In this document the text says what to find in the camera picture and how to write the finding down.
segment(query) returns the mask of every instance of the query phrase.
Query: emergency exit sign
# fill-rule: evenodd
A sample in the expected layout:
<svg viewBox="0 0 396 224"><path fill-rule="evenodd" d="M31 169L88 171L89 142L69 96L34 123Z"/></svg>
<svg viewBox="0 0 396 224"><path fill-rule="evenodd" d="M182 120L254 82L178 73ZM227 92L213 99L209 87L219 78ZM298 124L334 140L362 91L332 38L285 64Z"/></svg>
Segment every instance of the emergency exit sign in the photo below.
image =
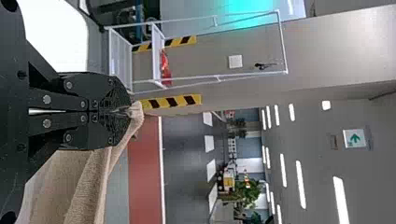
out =
<svg viewBox="0 0 396 224"><path fill-rule="evenodd" d="M346 148L367 147L364 129L343 130Z"/></svg>

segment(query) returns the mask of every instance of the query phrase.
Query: bolt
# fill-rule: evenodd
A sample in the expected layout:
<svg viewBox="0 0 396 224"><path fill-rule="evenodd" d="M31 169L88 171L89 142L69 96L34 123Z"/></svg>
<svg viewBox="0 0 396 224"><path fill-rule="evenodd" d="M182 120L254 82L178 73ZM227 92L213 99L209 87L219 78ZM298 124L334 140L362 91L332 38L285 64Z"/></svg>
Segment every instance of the bolt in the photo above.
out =
<svg viewBox="0 0 396 224"><path fill-rule="evenodd" d="M43 127L44 128L50 128L50 120L49 119L44 119Z"/></svg>
<svg viewBox="0 0 396 224"><path fill-rule="evenodd" d="M45 105L49 105L50 101L51 101L50 96L48 95L43 96L43 102Z"/></svg>
<svg viewBox="0 0 396 224"><path fill-rule="evenodd" d="M97 108L99 106L99 104L97 101L93 101L92 106L93 106L93 108Z"/></svg>
<svg viewBox="0 0 396 224"><path fill-rule="evenodd" d="M71 90L73 88L73 83L72 82L66 82L66 88Z"/></svg>
<svg viewBox="0 0 396 224"><path fill-rule="evenodd" d="M98 117L96 115L92 116L92 122L96 123L98 121Z"/></svg>
<svg viewBox="0 0 396 224"><path fill-rule="evenodd" d="M27 77L27 74L23 71L19 71L17 76L20 80L24 80Z"/></svg>
<svg viewBox="0 0 396 224"><path fill-rule="evenodd" d="M23 152L26 150L26 145L25 144L18 144L17 145L17 152Z"/></svg>
<svg viewBox="0 0 396 224"><path fill-rule="evenodd" d="M72 141L72 135L70 133L68 133L65 137L64 137L64 141L65 142L71 142Z"/></svg>

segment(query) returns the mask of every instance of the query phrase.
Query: yellow and black hazard stripe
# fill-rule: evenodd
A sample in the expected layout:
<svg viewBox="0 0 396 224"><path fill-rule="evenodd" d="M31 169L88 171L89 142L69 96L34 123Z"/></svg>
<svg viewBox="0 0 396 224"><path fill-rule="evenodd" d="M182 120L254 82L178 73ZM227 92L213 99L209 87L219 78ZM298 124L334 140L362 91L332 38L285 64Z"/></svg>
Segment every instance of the yellow and black hazard stripe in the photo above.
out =
<svg viewBox="0 0 396 224"><path fill-rule="evenodd" d="M184 37L177 37L173 39L167 39L165 40L165 47L166 48L172 48L172 47L178 47L178 46L186 46L186 45L192 45L197 43L197 36L196 35L188 35ZM132 48L132 52L144 52L152 49L151 43L149 44L144 44L140 46L135 46Z"/></svg>
<svg viewBox="0 0 396 224"><path fill-rule="evenodd" d="M200 94L179 95L171 97L140 100L144 110L181 107L186 105L201 105Z"/></svg>

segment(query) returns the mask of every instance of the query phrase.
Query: beige cloth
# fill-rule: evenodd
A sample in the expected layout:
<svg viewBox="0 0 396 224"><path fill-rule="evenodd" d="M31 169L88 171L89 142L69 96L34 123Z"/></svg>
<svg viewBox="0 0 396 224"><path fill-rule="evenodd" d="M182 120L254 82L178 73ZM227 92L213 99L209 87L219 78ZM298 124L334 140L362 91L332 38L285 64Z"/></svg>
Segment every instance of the beige cloth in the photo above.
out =
<svg viewBox="0 0 396 224"><path fill-rule="evenodd" d="M133 103L128 113L131 124L116 147L57 151L26 184L17 223L103 224L108 177L129 139L143 124L139 102Z"/></svg>

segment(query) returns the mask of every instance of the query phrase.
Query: ceiling light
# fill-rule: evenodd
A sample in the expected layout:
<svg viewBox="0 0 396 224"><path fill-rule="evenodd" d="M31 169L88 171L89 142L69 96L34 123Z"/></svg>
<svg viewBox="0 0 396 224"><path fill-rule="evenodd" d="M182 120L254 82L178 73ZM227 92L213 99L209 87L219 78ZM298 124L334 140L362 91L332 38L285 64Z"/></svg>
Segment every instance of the ceiling light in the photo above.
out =
<svg viewBox="0 0 396 224"><path fill-rule="evenodd" d="M278 224L282 224L283 223L283 221L282 221L282 211L280 210L280 205L278 204L276 208L277 208L277 223Z"/></svg>
<svg viewBox="0 0 396 224"><path fill-rule="evenodd" d="M295 121L296 117L294 115L294 104L289 104L290 120Z"/></svg>
<svg viewBox="0 0 396 224"><path fill-rule="evenodd" d="M322 101L322 109L330 110L332 108L332 103L330 101Z"/></svg>
<svg viewBox="0 0 396 224"><path fill-rule="evenodd" d="M349 215L347 211L347 198L344 189L343 179L334 176L332 178L335 190L335 200L337 201L338 218L340 224L349 224Z"/></svg>
<svg viewBox="0 0 396 224"><path fill-rule="evenodd" d="M267 122L265 121L265 112L264 109L262 109L262 128L264 130L267 130Z"/></svg>
<svg viewBox="0 0 396 224"><path fill-rule="evenodd" d="M270 196L270 185L268 183L265 183L265 190L267 194L267 201L269 203L271 202L271 196Z"/></svg>
<svg viewBox="0 0 396 224"><path fill-rule="evenodd" d="M283 187L287 188L288 180L286 179L285 156L282 153L280 153L280 168L281 168L281 172L282 172Z"/></svg>
<svg viewBox="0 0 396 224"><path fill-rule="evenodd" d="M265 146L262 146L262 163L267 163L267 159L265 156Z"/></svg>
<svg viewBox="0 0 396 224"><path fill-rule="evenodd" d="M274 105L274 109L275 109L275 123L276 126L279 126L279 108L277 105Z"/></svg>
<svg viewBox="0 0 396 224"><path fill-rule="evenodd" d="M271 191L271 208L272 208L273 215L275 215L276 214L275 200L274 200L274 193L272 191Z"/></svg>
<svg viewBox="0 0 396 224"><path fill-rule="evenodd" d="M272 123L271 123L271 110L270 110L270 106L268 105L267 107L265 107L265 109L267 110L267 119L268 119L268 129L272 128Z"/></svg>
<svg viewBox="0 0 396 224"><path fill-rule="evenodd" d="M267 155L267 168L271 169L270 149L268 147L265 148L265 153Z"/></svg>
<svg viewBox="0 0 396 224"><path fill-rule="evenodd" d="M297 170L298 191L300 193L300 205L303 209L306 209L303 169L301 168L301 163L299 161L296 161L296 170Z"/></svg>

